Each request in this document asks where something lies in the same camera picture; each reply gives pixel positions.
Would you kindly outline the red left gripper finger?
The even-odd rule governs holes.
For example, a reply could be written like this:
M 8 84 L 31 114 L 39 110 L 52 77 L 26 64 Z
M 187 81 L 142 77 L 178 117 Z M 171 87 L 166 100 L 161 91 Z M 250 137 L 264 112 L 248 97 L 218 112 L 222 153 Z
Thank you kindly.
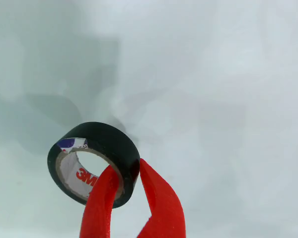
M 108 166 L 97 179 L 84 209 L 80 238 L 109 238 L 111 213 L 119 186 L 117 173 Z

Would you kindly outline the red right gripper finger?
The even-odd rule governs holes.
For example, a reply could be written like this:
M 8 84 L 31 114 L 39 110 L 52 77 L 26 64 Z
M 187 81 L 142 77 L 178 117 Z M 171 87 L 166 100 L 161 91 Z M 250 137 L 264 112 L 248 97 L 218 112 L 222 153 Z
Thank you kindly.
M 144 159 L 140 175 L 151 217 L 139 233 L 140 238 L 185 238 L 182 205 L 173 188 Z

